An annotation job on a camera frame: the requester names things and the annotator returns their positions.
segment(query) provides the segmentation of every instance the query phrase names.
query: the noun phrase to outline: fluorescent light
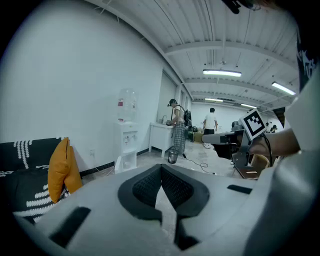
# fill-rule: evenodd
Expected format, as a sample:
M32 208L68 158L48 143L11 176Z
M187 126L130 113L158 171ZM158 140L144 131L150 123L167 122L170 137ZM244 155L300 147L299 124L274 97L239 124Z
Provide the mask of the fluorescent light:
M247 105L247 104L241 104L241 106L245 106L245 107L249 107L249 108L253 108L253 109L257 108L256 106L250 106L250 105Z
M213 101L213 102L223 102L222 99L216 99L216 98L205 98L206 101Z
M231 76L231 77L241 77L241 72L236 71L228 71L228 70L214 70L214 69L204 69L204 75L223 75L223 76Z
M285 91L286 93L290 94L290 95L295 95L296 93L292 90L289 90L288 88L276 83L276 82L273 82L272 83L272 86L274 87L277 87L278 89L282 90L282 91Z

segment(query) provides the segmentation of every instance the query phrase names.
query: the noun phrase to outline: yellow pillow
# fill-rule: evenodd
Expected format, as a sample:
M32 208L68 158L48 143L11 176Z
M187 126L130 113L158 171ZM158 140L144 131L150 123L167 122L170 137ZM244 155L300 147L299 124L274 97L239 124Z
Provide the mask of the yellow pillow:
M82 187L82 181L77 161L75 158L74 149L72 146L70 146L70 162L70 170L64 179L64 184L66 185L66 188L69 190L69 192L72 194Z
M64 179L69 173L71 157L70 157L69 138L64 138L58 146L56 146L49 162L48 170L48 190L51 200L58 202Z

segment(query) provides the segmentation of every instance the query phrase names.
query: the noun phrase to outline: trash can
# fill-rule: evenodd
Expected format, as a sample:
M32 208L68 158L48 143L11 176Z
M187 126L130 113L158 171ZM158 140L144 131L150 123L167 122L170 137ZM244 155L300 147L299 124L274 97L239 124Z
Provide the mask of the trash can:
M169 149L168 162L170 164L175 164L177 162L179 152L175 149Z

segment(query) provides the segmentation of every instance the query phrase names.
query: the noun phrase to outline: plaid pants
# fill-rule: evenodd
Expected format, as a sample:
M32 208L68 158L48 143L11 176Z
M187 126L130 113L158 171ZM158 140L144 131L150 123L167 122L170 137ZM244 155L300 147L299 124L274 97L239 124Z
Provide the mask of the plaid pants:
M173 149L178 151L179 154L183 154L186 146L186 138L185 138L185 130L186 125L185 122L177 122L174 127L174 145Z

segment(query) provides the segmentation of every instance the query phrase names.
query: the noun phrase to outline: black shorts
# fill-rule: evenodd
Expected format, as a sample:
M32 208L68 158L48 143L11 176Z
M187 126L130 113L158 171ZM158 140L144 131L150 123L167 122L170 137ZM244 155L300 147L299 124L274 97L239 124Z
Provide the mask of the black shorts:
M204 129L203 135L215 134L215 129Z

